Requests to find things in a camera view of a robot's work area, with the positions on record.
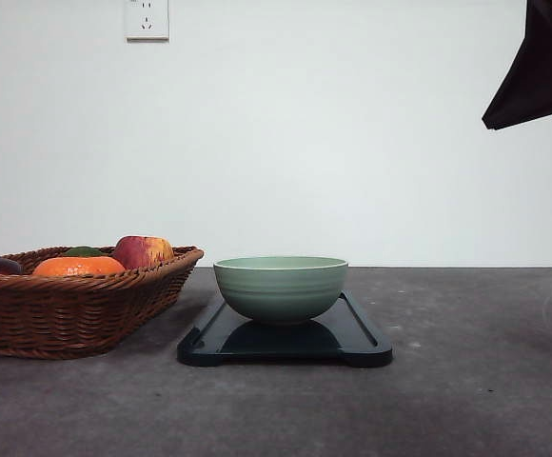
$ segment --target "white wall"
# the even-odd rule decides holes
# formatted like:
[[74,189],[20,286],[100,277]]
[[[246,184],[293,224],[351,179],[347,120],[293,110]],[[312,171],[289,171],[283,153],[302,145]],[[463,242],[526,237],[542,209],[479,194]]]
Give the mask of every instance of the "white wall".
[[552,117],[481,116],[524,0],[0,0],[0,253],[125,234],[356,266],[552,266]]

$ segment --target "woven basket rim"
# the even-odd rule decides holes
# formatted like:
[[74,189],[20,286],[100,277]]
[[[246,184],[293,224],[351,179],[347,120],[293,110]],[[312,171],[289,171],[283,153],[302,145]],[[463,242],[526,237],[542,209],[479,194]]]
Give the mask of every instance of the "woven basket rim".
[[[34,255],[40,254],[47,250],[67,250],[70,247],[54,247],[54,248],[40,248],[37,250],[30,250],[25,252],[19,252],[16,254],[4,254],[0,255],[1,258],[11,258],[21,255]],[[99,249],[113,249],[113,247],[101,247]],[[74,276],[35,276],[32,274],[0,274],[0,288],[15,288],[16,286],[21,287],[32,287],[32,286],[76,286],[82,288],[84,285],[89,287],[99,287],[101,285],[119,285],[119,288],[123,287],[125,283],[135,284],[139,280],[144,282],[150,280],[157,280],[173,271],[183,269],[190,264],[194,264],[199,259],[204,257],[204,252],[201,249],[196,248],[195,246],[185,246],[185,247],[173,247],[175,257],[165,262],[160,262],[159,264],[142,267],[127,269],[120,273],[111,273],[111,274],[83,274],[83,275],[74,275]]]

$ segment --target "wicker basket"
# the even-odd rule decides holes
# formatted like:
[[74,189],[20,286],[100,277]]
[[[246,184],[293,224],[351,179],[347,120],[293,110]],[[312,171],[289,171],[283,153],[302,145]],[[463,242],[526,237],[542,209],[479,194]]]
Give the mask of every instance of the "wicker basket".
[[[74,359],[114,348],[177,300],[204,253],[175,248],[175,258],[151,268],[110,275],[32,276],[43,260],[69,248],[4,255],[22,276],[0,275],[0,355]],[[101,248],[111,253],[113,247]]]

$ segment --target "orange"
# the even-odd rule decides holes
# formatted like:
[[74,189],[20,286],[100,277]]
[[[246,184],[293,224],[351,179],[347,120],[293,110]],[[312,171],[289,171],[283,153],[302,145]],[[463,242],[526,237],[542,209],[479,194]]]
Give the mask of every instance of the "orange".
[[74,276],[78,274],[111,274],[126,270],[112,257],[53,257],[44,260],[32,274],[40,276]]

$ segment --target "red apple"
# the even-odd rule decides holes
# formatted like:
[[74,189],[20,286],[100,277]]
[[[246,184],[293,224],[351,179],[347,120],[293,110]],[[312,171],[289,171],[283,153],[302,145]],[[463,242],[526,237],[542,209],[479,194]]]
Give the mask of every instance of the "red apple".
[[170,243],[155,236],[125,236],[111,255],[125,269],[151,267],[174,258]]

